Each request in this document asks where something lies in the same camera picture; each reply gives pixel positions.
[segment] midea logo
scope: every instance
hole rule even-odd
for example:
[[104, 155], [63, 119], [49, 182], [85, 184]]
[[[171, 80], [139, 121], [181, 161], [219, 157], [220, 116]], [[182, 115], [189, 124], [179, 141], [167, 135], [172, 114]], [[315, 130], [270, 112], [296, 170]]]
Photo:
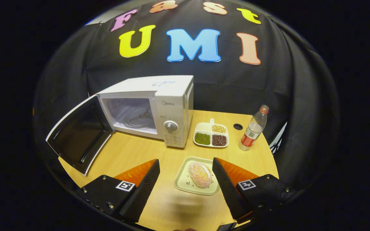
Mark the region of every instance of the midea logo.
[[162, 101], [162, 105], [175, 105], [175, 104], [173, 104], [173, 103], [168, 103], [168, 102], [166, 102], [165, 100], [163, 100], [163, 101]]

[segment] open microwave door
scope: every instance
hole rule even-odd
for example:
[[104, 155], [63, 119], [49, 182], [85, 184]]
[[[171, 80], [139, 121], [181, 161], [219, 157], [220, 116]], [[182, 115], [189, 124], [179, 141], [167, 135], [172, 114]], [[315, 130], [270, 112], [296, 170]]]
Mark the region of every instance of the open microwave door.
[[56, 154], [86, 175], [112, 132], [97, 95], [93, 95], [62, 117], [46, 141]]

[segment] bottle cap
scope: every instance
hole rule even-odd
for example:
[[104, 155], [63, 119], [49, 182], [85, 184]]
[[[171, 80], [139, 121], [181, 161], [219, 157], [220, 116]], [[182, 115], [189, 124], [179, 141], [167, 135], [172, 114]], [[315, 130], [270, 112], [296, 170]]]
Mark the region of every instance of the bottle cap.
[[266, 105], [262, 105], [260, 111], [267, 114], [269, 112], [269, 107]]

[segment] yellow letter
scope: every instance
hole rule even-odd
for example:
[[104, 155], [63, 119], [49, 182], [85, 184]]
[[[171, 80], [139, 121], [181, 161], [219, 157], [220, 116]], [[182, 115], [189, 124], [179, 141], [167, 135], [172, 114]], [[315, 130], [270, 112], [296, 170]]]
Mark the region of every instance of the yellow letter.
[[242, 41], [242, 55], [239, 57], [239, 60], [243, 63], [259, 65], [261, 60], [258, 59], [257, 54], [257, 45], [256, 42], [258, 38], [253, 35], [245, 33], [236, 34]]
[[250, 10], [247, 10], [247, 9], [241, 9], [241, 8], [237, 8], [237, 10], [239, 10], [240, 12], [242, 12], [242, 16], [250, 21], [250, 22], [254, 22], [256, 24], [261, 24], [261, 22], [259, 20], [256, 20], [254, 17], [257, 17], [258, 16], [254, 13], [252, 13]]
[[218, 4], [218, 3], [210, 3], [205, 2], [204, 3], [204, 10], [210, 12], [210, 13], [217, 13], [217, 14], [227, 14], [228, 12], [225, 9], [225, 6]]
[[149, 12], [151, 12], [151, 13], [160, 12], [161, 10], [173, 9], [177, 6], [178, 5], [175, 4], [174, 0], [163, 1], [163, 2], [160, 2], [160, 3], [157, 3], [157, 4], [153, 5], [152, 6], [153, 8], [150, 9]]
[[142, 39], [141, 44], [136, 48], [131, 47], [131, 37], [135, 34], [134, 30], [120, 35], [119, 40], [121, 42], [119, 43], [119, 54], [121, 54], [122, 57], [134, 57], [145, 52], [151, 43], [151, 31], [153, 28], [155, 28], [155, 25], [147, 25], [139, 29], [139, 31], [142, 32]]

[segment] pink bread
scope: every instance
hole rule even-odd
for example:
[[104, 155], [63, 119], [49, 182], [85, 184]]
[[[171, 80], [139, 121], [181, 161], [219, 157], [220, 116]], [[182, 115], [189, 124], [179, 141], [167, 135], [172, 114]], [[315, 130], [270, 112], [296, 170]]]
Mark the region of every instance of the pink bread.
[[194, 161], [189, 165], [189, 175], [200, 188], [207, 188], [212, 182], [211, 170], [200, 162]]

